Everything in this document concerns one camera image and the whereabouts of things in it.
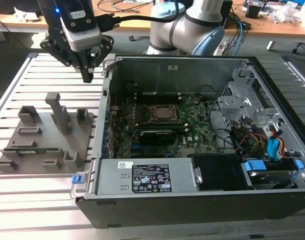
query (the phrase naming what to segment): aluminum extrusion table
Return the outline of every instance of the aluminum extrusion table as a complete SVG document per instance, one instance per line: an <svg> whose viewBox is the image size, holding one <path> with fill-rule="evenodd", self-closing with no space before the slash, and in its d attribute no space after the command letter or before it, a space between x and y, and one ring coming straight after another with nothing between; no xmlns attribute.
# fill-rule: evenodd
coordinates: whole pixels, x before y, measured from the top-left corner
<svg viewBox="0 0 305 240"><path fill-rule="evenodd" d="M305 123L305 77L289 61L271 58L260 61ZM96 147L93 137L104 79L102 70L96 68L92 83L84 84L73 67L63 66L47 53L30 54L0 100L0 156L19 122L17 113L22 105L50 112L44 101L46 94L59 92L60 103L68 112L88 108L95 115L88 142L87 170L92 148ZM70 197L71 178L71 174L0 175L0 240L201 240L220 236L238 240L263 236L305 239L305 210L282 220L96 229Z"/></svg>

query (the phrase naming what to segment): blue latch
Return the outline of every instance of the blue latch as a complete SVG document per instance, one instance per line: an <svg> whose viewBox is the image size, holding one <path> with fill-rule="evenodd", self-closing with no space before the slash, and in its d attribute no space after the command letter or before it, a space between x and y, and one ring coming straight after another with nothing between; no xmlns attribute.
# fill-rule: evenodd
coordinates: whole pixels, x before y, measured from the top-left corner
<svg viewBox="0 0 305 240"><path fill-rule="evenodd" d="M301 160L296 160L296 165L298 169L303 169L305 167Z"/></svg>
<svg viewBox="0 0 305 240"><path fill-rule="evenodd" d="M266 171L266 165L263 160L248 160L244 163L247 172L249 171Z"/></svg>
<svg viewBox="0 0 305 240"><path fill-rule="evenodd" d="M268 156L273 158L273 160L275 162L279 161L279 159L277 157L279 145L280 145L280 142L276 138L270 139L268 142L268 148L267 148Z"/></svg>
<svg viewBox="0 0 305 240"><path fill-rule="evenodd" d="M84 184L85 176L83 175L73 175L71 179L72 184Z"/></svg>

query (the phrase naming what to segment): gray floor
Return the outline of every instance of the gray floor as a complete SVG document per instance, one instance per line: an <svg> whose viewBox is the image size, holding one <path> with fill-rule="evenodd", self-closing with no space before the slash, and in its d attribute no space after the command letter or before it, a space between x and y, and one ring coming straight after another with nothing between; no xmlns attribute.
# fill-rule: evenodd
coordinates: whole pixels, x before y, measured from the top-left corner
<svg viewBox="0 0 305 240"><path fill-rule="evenodd" d="M16 33L16 37L29 48L32 45L32 33ZM0 97L7 89L10 82L20 69L26 59L28 52L19 44L13 33L5 33L6 42L0 42ZM148 37L135 37L136 41L129 41L127 36L115 36L113 53L120 55L140 55L147 50L149 45ZM305 50L299 48L297 54L292 53L292 49L297 43L277 42L273 51L267 51L266 41L249 41L247 37L241 45L237 56L289 57L297 68L305 74Z"/></svg>

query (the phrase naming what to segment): open computer chassis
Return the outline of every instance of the open computer chassis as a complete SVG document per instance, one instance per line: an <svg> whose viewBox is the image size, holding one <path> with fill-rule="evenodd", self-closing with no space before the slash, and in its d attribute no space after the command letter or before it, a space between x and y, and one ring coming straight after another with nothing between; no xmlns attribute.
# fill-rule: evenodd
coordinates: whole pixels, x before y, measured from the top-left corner
<svg viewBox="0 0 305 240"><path fill-rule="evenodd" d="M305 208L305 125L255 57L110 56L87 192L97 228Z"/></svg>

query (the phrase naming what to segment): barcode sticker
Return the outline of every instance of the barcode sticker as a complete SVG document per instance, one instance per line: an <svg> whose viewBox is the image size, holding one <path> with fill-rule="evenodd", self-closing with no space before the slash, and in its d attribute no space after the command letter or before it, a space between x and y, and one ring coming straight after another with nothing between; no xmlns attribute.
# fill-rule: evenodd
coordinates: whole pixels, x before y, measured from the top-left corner
<svg viewBox="0 0 305 240"><path fill-rule="evenodd" d="M131 169L133 167L133 161L119 161L118 168L119 169Z"/></svg>

